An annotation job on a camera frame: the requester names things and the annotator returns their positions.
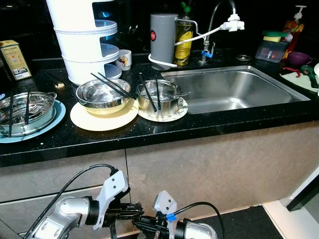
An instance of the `stainless steel sink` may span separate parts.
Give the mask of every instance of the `stainless steel sink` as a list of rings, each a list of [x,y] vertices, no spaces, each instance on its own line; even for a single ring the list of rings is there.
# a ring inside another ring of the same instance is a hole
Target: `stainless steel sink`
[[[162,73],[191,94],[190,114],[276,105],[310,99],[251,66]]]

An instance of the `white mug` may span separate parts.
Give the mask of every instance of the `white mug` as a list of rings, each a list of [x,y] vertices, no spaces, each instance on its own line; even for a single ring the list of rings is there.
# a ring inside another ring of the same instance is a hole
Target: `white mug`
[[[116,65],[122,69],[122,71],[128,71],[132,64],[132,52],[130,50],[120,50],[120,56],[116,60]]]

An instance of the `stainless steel bowl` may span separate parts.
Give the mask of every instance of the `stainless steel bowl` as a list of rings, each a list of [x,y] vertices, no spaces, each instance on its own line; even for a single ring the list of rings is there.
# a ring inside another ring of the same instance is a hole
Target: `stainless steel bowl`
[[[140,111],[154,118],[165,118],[172,116],[178,111],[178,103],[180,101],[179,95],[182,94],[182,89],[178,84],[166,80],[158,80],[158,85],[160,110],[158,110],[156,80],[145,81],[145,86],[148,89],[157,109],[156,112],[154,112],[144,86],[142,84],[137,86]]]
[[[127,92],[131,86],[121,79],[110,79]],[[100,80],[89,81],[76,90],[78,102],[95,115],[109,115],[120,111],[130,98],[125,98]]]
[[[35,133],[46,127],[55,117],[53,107],[56,93],[30,92],[29,124],[25,124],[25,111],[28,93],[13,97],[12,137]],[[0,101],[0,133],[9,135],[10,97]]]

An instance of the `dish rack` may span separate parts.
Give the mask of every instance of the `dish rack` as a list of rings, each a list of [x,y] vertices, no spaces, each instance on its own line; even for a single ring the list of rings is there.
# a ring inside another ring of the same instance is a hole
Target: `dish rack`
[[[122,74],[119,67],[108,64],[119,58],[118,47],[100,41],[117,33],[117,23],[95,19],[92,7],[95,2],[112,1],[46,0],[69,80],[76,85],[95,80],[91,72],[109,78]]]

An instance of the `red label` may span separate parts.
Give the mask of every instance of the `red label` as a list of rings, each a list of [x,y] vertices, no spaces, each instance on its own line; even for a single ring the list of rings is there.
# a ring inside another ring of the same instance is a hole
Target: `red label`
[[[151,40],[155,41],[156,40],[156,34],[154,31],[151,31]]]

